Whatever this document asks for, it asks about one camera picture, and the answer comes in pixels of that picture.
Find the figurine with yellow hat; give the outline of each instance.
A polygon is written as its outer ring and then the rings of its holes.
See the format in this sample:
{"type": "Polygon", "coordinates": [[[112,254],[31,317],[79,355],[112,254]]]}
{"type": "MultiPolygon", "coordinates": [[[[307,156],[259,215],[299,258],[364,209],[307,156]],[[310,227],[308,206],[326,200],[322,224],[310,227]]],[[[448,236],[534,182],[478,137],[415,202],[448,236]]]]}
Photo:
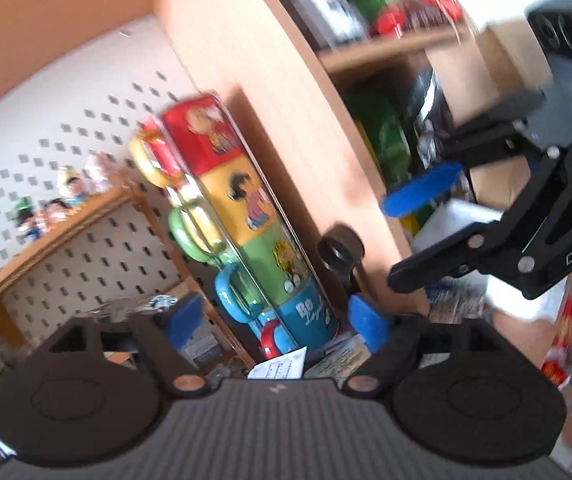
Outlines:
{"type": "Polygon", "coordinates": [[[71,207],[79,207],[90,196],[82,176],[70,166],[60,169],[57,187],[71,207]]]}

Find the screw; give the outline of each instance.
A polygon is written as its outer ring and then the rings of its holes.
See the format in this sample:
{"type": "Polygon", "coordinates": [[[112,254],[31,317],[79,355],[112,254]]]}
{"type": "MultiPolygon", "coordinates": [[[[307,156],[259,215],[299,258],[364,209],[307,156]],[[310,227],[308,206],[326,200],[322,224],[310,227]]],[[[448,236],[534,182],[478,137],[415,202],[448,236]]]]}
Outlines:
{"type": "Polygon", "coordinates": [[[523,274],[527,274],[534,269],[534,258],[532,256],[524,256],[517,264],[517,269],[523,274]]]}
{"type": "Polygon", "coordinates": [[[348,379],[348,387],[355,392],[367,394],[379,387],[379,381],[368,375],[357,375],[348,379]]]}
{"type": "Polygon", "coordinates": [[[478,249],[483,245],[484,242],[485,238],[483,238],[483,235],[472,235],[470,238],[468,238],[468,247],[471,249],[478,249]]]}
{"type": "Polygon", "coordinates": [[[550,148],[546,150],[546,154],[549,158],[559,158],[559,155],[561,155],[562,152],[560,152],[559,148],[556,146],[550,146],[550,148]]]}
{"type": "Polygon", "coordinates": [[[173,381],[173,386],[182,392],[197,392],[206,386],[206,380],[199,375],[180,375],[173,381]]]}
{"type": "Polygon", "coordinates": [[[521,119],[517,119],[516,121],[512,121],[512,127],[515,128],[515,131],[522,134],[524,131],[526,131],[526,123],[521,120],[521,119]]]}

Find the small wooden shelf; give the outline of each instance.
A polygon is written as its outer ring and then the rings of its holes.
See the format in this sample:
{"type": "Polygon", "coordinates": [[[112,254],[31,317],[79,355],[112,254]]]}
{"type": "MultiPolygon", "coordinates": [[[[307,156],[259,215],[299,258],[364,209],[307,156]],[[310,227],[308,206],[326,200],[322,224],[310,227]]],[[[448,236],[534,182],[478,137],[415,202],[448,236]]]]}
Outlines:
{"type": "Polygon", "coordinates": [[[73,216],[29,244],[0,269],[0,294],[61,246],[77,237],[90,224],[132,199],[130,187],[125,185],[90,197],[73,216]]]}
{"type": "MultiPolygon", "coordinates": [[[[468,29],[466,25],[458,25],[458,31],[463,36],[468,29]]],[[[319,53],[318,58],[328,75],[333,77],[348,70],[367,67],[395,56],[423,50],[442,41],[455,39],[454,28],[439,27],[410,32],[401,38],[378,36],[370,41],[355,43],[344,48],[325,50],[319,53]]]]}

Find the cartoon character with yellow hair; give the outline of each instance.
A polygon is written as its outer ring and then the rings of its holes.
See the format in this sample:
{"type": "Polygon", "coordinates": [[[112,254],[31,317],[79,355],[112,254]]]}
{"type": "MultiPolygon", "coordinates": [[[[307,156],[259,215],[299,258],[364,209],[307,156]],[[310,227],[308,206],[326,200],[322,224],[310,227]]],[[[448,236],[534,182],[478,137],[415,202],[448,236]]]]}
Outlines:
{"type": "Polygon", "coordinates": [[[280,240],[275,244],[272,251],[277,267],[283,270],[288,279],[284,282],[284,290],[288,293],[295,290],[301,283],[301,276],[304,271],[299,268],[299,258],[292,245],[285,240],[280,240]]]}
{"type": "Polygon", "coordinates": [[[223,122],[221,110],[217,107],[194,106],[186,112],[188,129],[194,134],[208,136],[212,151],[218,155],[223,155],[237,146],[234,140],[217,131],[217,123],[223,122]]]}

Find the cartoon girl with black hair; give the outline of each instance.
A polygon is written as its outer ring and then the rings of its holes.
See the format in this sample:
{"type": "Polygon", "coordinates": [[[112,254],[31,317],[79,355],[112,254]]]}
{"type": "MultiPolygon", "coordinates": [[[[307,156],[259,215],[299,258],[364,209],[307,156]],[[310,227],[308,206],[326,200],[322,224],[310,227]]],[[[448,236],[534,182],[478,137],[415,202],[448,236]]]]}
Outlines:
{"type": "Polygon", "coordinates": [[[248,227],[255,230],[266,225],[271,218],[272,206],[261,186],[256,186],[248,173],[233,173],[229,183],[228,196],[235,202],[246,202],[248,227]]]}

